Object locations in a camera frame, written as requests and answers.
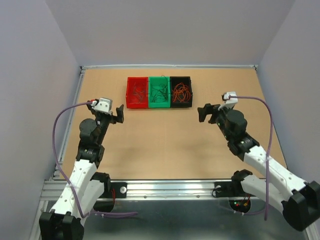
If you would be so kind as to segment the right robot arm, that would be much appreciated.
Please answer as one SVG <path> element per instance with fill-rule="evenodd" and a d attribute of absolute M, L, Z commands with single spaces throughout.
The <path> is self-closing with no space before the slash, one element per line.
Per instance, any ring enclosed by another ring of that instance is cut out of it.
<path fill-rule="evenodd" d="M 199 122 L 217 124 L 233 155 L 265 176 L 258 179 L 247 170 L 232 176 L 231 192 L 252 194 L 282 213 L 286 222 L 297 231 L 304 231 L 320 218 L 320 185 L 294 175 L 267 155 L 260 143 L 247 133 L 247 120 L 241 111 L 225 105 L 207 103 L 199 107 Z"/>

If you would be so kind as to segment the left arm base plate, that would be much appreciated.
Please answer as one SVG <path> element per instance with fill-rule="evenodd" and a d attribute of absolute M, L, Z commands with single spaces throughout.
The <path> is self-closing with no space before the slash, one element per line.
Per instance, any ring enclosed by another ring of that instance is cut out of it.
<path fill-rule="evenodd" d="M 128 184 L 125 181 L 114 182 L 90 180 L 87 184 L 75 187 L 77 196 L 84 202 L 85 200 L 98 201 L 99 199 L 125 199 L 127 197 Z"/>

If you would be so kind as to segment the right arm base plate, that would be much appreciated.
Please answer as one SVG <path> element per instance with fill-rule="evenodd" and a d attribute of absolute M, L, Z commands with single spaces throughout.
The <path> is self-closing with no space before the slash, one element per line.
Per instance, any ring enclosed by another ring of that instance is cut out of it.
<path fill-rule="evenodd" d="M 233 181 L 214 182 L 214 188 L 211 191 L 211 195 L 215 198 L 254 197 L 254 195 L 245 192 L 240 183 Z"/>

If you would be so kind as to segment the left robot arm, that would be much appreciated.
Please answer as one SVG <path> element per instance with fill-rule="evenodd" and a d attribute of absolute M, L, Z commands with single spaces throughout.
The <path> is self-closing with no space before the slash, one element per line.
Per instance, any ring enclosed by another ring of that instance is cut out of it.
<path fill-rule="evenodd" d="M 98 172 L 105 148 L 102 145 L 110 124 L 124 122 L 124 107 L 112 112 L 109 98 L 89 100 L 85 103 L 94 119 L 84 119 L 79 124 L 78 150 L 70 177 L 60 197 L 48 212 L 39 218 L 43 240 L 81 240 L 84 225 L 99 197 L 111 193 L 109 174 Z"/>

